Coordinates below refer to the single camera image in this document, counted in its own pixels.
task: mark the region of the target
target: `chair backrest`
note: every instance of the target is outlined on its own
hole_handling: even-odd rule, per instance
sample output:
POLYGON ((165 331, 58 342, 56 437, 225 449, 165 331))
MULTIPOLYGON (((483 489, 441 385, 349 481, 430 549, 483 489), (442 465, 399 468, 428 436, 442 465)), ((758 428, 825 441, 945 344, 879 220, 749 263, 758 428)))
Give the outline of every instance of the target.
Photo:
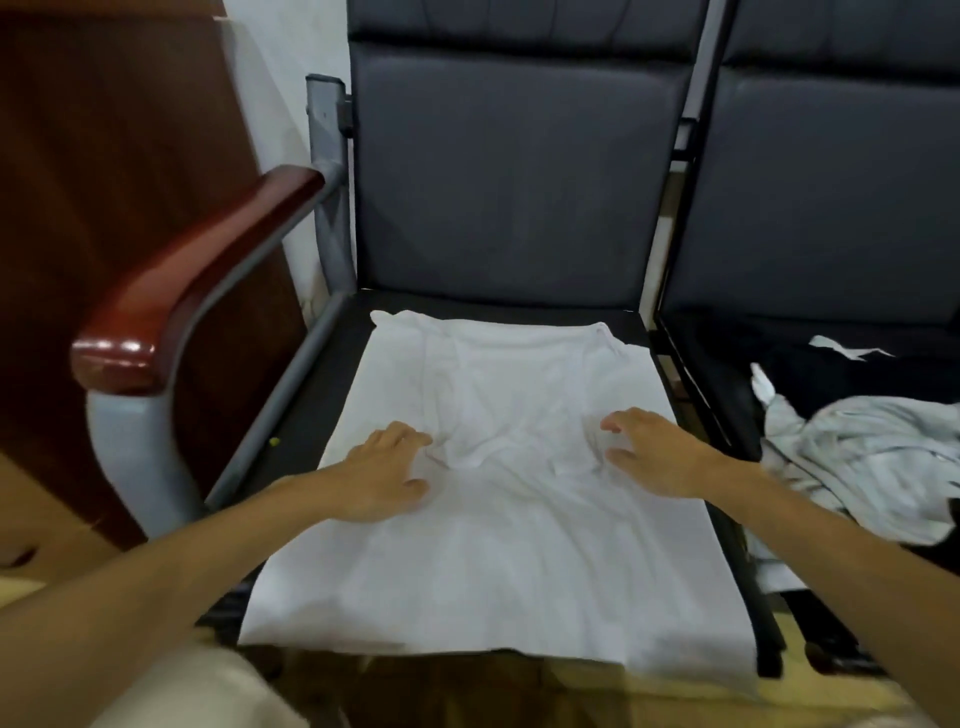
POLYGON ((661 309, 946 323, 960 3, 741 0, 661 309))
POLYGON ((636 310, 706 0, 350 0, 361 286, 636 310))

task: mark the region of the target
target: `red wooden armrest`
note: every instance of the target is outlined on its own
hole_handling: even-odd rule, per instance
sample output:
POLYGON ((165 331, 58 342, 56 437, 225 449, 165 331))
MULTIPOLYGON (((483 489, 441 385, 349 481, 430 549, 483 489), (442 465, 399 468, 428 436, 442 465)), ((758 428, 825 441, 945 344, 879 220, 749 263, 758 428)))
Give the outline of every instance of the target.
POLYGON ((74 340, 77 381, 109 394, 162 392, 207 299, 298 212, 305 214, 323 188, 324 176, 314 169, 277 167, 130 272, 74 340))

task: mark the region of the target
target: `right hand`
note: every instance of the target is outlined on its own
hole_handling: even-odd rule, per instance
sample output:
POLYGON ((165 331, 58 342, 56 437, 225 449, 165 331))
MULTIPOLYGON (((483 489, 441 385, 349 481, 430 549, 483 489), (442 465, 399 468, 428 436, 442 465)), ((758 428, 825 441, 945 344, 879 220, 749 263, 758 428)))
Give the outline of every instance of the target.
POLYGON ((633 451, 610 448, 607 459, 658 496, 705 498, 708 484, 719 473, 744 465, 660 415, 637 407, 612 412, 600 428, 627 436, 633 451))
POLYGON ((375 430, 342 462, 283 482, 298 489, 318 521, 385 521, 416 508, 427 494, 425 480, 410 479, 410 464, 432 442, 425 432, 394 422, 375 430))

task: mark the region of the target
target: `white wall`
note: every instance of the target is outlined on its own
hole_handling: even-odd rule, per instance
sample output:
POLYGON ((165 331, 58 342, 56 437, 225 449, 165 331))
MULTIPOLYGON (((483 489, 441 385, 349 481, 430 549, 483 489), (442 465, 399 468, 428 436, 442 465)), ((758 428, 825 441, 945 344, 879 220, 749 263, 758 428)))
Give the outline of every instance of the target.
MULTIPOLYGON (((260 169, 310 164, 306 76, 349 90, 346 0, 225 0, 224 47, 260 169)), ((326 298, 313 216, 283 242, 304 317, 326 298)))

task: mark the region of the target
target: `black chair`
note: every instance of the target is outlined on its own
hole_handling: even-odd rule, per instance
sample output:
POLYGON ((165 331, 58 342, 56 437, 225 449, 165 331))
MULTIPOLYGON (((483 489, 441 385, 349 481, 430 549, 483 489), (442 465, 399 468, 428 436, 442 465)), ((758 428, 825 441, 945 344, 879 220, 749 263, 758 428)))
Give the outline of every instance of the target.
MULTIPOLYGON (((706 345, 717 311, 798 344, 960 352, 958 39, 952 0, 739 2, 657 317, 730 453, 759 458, 762 420, 706 345)), ((815 651, 876 669, 815 597, 788 601, 815 651)))
MULTIPOLYGON (((637 306, 706 5, 350 0, 352 99, 336 79, 307 84, 319 172, 265 176, 133 274, 75 346, 94 448, 146 533, 315 468, 374 309, 604 322, 649 346, 637 306), (355 274, 342 133, 354 139, 355 274), (169 422, 179 354, 212 302, 310 210, 330 301, 201 501, 169 422), (178 268, 186 258, 200 263, 178 268), (143 300, 149 286, 138 282, 157 269, 172 287, 143 300), (141 310, 152 318, 130 314, 141 310)), ((732 525, 713 517, 754 619, 760 671, 779 674, 779 630, 732 525)))

